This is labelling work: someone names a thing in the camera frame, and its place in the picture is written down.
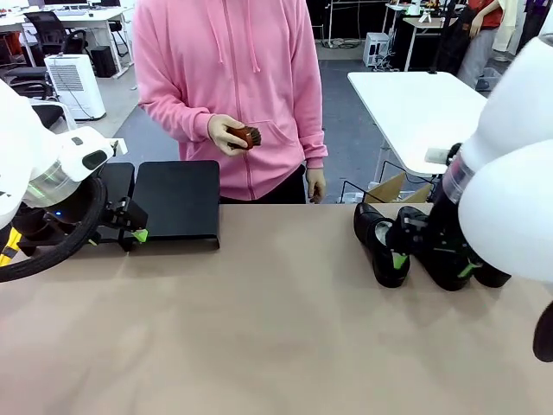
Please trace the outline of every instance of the white portable air conditioner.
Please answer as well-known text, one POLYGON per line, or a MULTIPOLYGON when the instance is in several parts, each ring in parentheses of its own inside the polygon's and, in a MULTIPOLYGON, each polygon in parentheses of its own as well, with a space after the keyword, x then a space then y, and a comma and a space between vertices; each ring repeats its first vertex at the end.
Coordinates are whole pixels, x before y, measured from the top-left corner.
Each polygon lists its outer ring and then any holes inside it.
POLYGON ((104 102, 85 54, 64 54, 44 59, 60 102, 67 105, 73 118, 98 119, 105 115, 104 102))
POLYGON ((366 67, 375 67, 388 54, 388 41, 390 37, 386 33, 367 33, 363 62, 366 67))

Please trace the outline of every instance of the black button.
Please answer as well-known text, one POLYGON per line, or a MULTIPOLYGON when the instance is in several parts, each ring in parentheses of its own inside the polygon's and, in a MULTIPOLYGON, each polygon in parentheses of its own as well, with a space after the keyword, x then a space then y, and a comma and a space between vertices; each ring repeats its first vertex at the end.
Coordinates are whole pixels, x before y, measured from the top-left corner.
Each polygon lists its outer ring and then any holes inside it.
POLYGON ((93 171, 106 160, 107 155, 103 151, 97 150, 83 158, 83 166, 93 171))

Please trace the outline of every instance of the hoodie zipper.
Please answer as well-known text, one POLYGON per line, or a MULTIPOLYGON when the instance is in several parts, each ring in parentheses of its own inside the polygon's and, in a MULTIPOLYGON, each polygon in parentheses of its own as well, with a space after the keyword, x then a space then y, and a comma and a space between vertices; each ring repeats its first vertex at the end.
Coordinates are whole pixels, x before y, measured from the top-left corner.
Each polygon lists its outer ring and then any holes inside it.
MULTIPOLYGON (((223 0, 223 10, 225 11, 226 29, 228 30, 229 42, 231 43, 231 61, 232 61, 232 79, 234 81, 234 95, 236 96, 236 112, 238 114, 238 120, 242 119, 242 105, 240 104, 240 95, 238 94, 238 69, 236 67, 236 55, 234 52, 234 38, 232 36, 231 20, 228 15, 227 0, 223 0)), ((244 153, 245 171, 248 180, 248 190, 250 190, 250 197, 254 201, 255 195, 253 193, 253 187, 251 185, 251 170, 250 161, 248 160, 247 152, 244 153)))

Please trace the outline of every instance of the hand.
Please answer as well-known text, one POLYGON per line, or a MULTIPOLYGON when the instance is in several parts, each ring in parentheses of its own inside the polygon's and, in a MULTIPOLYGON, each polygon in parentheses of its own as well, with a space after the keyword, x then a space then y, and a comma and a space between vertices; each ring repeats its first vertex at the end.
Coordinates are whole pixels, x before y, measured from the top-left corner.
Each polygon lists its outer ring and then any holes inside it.
POLYGON ((327 194, 327 181, 322 169, 308 169, 308 196, 311 203, 319 204, 327 194))
POLYGON ((247 148, 248 143, 242 138, 238 138, 226 132, 226 129, 232 128, 244 128, 244 124, 240 123, 233 117, 228 115, 213 115, 207 124, 207 132, 209 137, 213 140, 215 145, 219 147, 228 156, 238 156, 245 152, 242 149, 233 149, 228 144, 236 144, 240 147, 247 148))
POLYGON ((470 26, 470 33, 468 34, 471 39, 474 39, 476 35, 480 32, 480 29, 482 29, 483 21, 484 17, 480 14, 476 15, 476 17, 473 19, 473 23, 470 26))

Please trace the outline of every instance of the person's arm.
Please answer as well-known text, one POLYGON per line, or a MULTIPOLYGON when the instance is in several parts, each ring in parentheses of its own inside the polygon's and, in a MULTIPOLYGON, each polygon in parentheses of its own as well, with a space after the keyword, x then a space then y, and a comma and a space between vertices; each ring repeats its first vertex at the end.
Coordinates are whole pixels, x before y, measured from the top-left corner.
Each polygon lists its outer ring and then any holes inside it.
POLYGON ((292 49, 294 118, 308 169, 322 169, 328 156, 322 131, 322 88, 315 39, 305 0, 296 1, 296 35, 292 49))
POLYGON ((482 23, 484 22, 484 16, 489 15, 494 10, 501 7, 499 0, 493 0, 489 3, 484 9, 478 12, 476 17, 473 19, 473 23, 470 28, 470 38, 473 39, 482 29, 482 23))
POLYGON ((207 125, 212 117, 207 108, 190 108, 181 100, 181 91, 171 80, 157 38, 148 4, 139 2, 133 16, 133 50, 139 105, 171 137, 178 141, 200 142, 209 138, 207 125))

